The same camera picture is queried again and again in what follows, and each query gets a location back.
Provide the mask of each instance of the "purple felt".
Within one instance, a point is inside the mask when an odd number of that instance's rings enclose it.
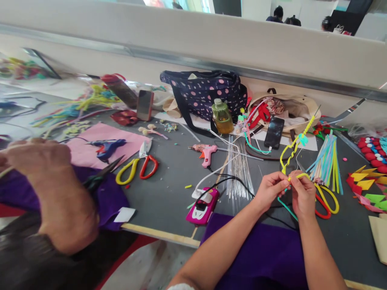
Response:
[[[75,174],[81,182],[98,173],[99,169],[73,166]],[[109,174],[102,182],[96,193],[98,199],[98,213],[100,228],[118,231],[122,223],[115,223],[114,218],[121,207],[129,207],[121,187],[115,181],[115,175]],[[39,200],[25,176],[12,170],[0,179],[0,203],[17,207],[26,211],[39,211]]]
[[[201,243],[232,218],[213,213]],[[257,223],[216,289],[308,289],[300,234]]]

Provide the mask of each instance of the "smartphone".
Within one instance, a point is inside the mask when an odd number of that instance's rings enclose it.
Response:
[[[137,99],[137,118],[143,121],[149,121],[151,118],[153,105],[153,92],[141,90]]]
[[[31,60],[33,60],[34,63],[44,68],[51,78],[62,79],[60,75],[58,75],[58,73],[54,71],[54,69],[45,61],[43,56],[37,50],[32,48],[23,48],[23,50],[31,57]]]
[[[279,142],[283,131],[285,120],[281,118],[272,117],[267,129],[265,138],[265,147],[272,147],[273,149],[279,148]]]

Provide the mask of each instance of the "wooden table edge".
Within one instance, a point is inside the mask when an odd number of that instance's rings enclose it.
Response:
[[[154,230],[151,228],[145,228],[143,226],[137,226],[134,224],[125,223],[121,227],[124,228],[125,230],[128,230],[130,232],[134,232],[136,234],[143,234],[146,236],[158,238],[160,240],[173,242],[173,243],[180,244],[180,245],[187,246],[187,247],[191,247],[191,248],[199,248],[199,245],[200,245],[200,241],[198,241],[198,240],[194,240],[194,239],[189,238],[189,237],[180,236],[180,235],[176,235],[176,234],[172,234],[172,233],[168,233],[168,232]],[[385,290],[382,288],[368,286],[368,285],[353,282],[350,280],[345,280],[345,283],[347,284],[348,287],[356,289],[356,290]]]

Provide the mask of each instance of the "yellow liquid bottle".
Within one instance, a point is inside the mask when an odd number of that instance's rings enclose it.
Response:
[[[221,99],[215,99],[212,105],[212,119],[221,134],[229,134],[234,131],[233,119],[229,107]]]

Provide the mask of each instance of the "yellow foam triangle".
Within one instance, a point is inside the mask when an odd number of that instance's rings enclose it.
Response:
[[[371,172],[374,172],[377,168],[370,168],[370,169],[364,169],[362,170],[361,172],[359,173],[371,173]]]
[[[367,177],[380,177],[380,176],[385,176],[385,174],[377,173],[377,172],[370,172],[370,173],[368,173]]]
[[[375,179],[371,180],[362,180],[359,181],[356,185],[360,186],[363,190],[369,190],[371,185],[374,183]]]
[[[387,177],[386,176],[379,177],[376,183],[387,185]]]
[[[364,177],[367,177],[368,173],[352,173],[351,177],[354,178],[354,181],[361,181]]]
[[[360,173],[367,165],[364,165],[363,167],[357,169],[354,173]]]

